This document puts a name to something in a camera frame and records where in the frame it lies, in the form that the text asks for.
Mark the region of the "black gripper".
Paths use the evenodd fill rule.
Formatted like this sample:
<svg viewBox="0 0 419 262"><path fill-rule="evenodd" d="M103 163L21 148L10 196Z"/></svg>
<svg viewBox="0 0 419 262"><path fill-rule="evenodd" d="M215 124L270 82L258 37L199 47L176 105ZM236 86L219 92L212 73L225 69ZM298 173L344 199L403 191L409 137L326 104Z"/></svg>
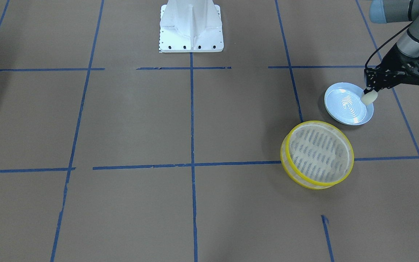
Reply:
<svg viewBox="0 0 419 262"><path fill-rule="evenodd" d="M363 95L374 91L380 91L384 88L391 89L398 85L397 67L400 55L406 55L397 47L396 44L384 56L381 63L374 68L368 67L371 58L377 53L375 51L366 61L364 69L365 89Z"/></svg>

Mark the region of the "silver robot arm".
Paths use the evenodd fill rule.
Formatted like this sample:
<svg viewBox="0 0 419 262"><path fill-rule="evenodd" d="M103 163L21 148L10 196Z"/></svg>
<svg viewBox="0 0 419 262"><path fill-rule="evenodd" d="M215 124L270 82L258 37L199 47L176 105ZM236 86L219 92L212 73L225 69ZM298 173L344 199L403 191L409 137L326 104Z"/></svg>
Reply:
<svg viewBox="0 0 419 262"><path fill-rule="evenodd" d="M387 24L406 22L397 33L399 40L374 67L365 67L366 89L376 95L384 88L400 84L419 86L419 0L373 0L369 9L371 22Z"/></svg>

